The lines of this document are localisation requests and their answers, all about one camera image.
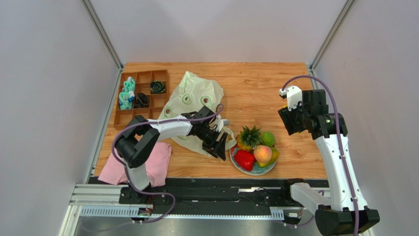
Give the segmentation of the green custard apple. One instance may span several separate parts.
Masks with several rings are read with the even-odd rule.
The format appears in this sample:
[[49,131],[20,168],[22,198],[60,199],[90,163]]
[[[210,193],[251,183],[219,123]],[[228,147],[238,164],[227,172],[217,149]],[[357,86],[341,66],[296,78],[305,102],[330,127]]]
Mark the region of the green custard apple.
[[275,136],[271,132],[265,131],[261,133],[260,141],[261,141],[260,144],[268,146],[268,147],[272,147],[275,145]]

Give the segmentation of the fake pineapple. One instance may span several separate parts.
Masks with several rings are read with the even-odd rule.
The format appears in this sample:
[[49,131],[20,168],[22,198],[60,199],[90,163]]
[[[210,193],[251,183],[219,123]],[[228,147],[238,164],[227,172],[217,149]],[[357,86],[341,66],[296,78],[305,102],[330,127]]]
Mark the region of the fake pineapple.
[[239,150],[252,152],[261,143],[261,129],[255,125],[252,128],[244,126],[243,130],[237,135],[236,141]]

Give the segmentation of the fake papaya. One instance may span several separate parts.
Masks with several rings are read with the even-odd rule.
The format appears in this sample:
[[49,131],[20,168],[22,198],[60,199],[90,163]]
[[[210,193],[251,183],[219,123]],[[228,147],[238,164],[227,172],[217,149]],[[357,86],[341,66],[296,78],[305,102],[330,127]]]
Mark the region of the fake papaya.
[[268,146],[258,146],[255,149],[254,154],[257,165],[260,168],[265,168],[275,163],[279,157],[279,151],[276,149],[276,147]]

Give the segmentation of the avocado print plastic bag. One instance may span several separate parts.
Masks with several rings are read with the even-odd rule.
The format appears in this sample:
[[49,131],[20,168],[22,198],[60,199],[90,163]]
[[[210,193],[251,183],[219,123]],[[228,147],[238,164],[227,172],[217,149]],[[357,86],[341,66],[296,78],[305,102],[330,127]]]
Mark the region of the avocado print plastic bag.
[[[217,81],[203,79],[192,72],[186,71],[157,119],[171,119],[181,115],[181,113],[197,112],[204,106],[215,113],[216,106],[221,103],[223,96],[224,90]],[[226,142],[225,149],[234,147],[237,141],[233,131],[225,126],[221,130],[228,134],[227,140],[229,141]],[[202,141],[195,136],[178,136],[171,139],[190,151],[210,156],[202,149]]]

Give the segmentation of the fake red apple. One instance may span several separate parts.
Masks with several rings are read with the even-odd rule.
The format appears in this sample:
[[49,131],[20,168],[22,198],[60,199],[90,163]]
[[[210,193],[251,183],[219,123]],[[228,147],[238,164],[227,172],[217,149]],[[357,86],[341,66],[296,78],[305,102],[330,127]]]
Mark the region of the fake red apple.
[[238,150],[234,155],[234,160],[242,169],[252,171],[256,158],[250,152]]

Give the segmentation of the fake peach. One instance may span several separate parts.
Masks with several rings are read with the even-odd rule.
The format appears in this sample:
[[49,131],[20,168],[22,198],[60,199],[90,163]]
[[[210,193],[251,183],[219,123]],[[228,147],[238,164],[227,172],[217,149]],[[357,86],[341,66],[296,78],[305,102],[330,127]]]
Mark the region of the fake peach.
[[267,163],[272,159],[272,150],[268,146],[259,145],[253,150],[255,159],[260,163]]

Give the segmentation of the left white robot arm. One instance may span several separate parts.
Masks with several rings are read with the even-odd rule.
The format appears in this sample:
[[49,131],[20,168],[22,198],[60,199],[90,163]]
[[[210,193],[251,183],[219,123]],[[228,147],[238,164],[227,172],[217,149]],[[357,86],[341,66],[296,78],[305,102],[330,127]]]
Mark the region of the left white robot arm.
[[150,186],[145,163],[157,142],[177,137],[195,136],[202,141],[202,149],[211,156],[225,160],[228,134],[210,127],[216,114],[209,112],[183,113],[169,119],[145,119],[136,116],[113,140],[111,152],[120,162],[129,186],[139,192]]

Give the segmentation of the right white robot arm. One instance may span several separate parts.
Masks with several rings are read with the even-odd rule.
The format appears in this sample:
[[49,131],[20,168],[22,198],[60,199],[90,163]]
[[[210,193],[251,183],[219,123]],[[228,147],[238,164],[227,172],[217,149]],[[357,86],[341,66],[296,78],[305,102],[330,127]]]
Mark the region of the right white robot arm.
[[289,135],[308,131],[319,149],[327,173],[330,197],[314,190],[301,178],[284,181],[283,200],[299,203],[314,215],[324,236],[359,235],[380,221],[376,209],[368,206],[359,188],[350,159],[345,120],[330,113],[323,89],[280,89],[287,105],[278,113]]

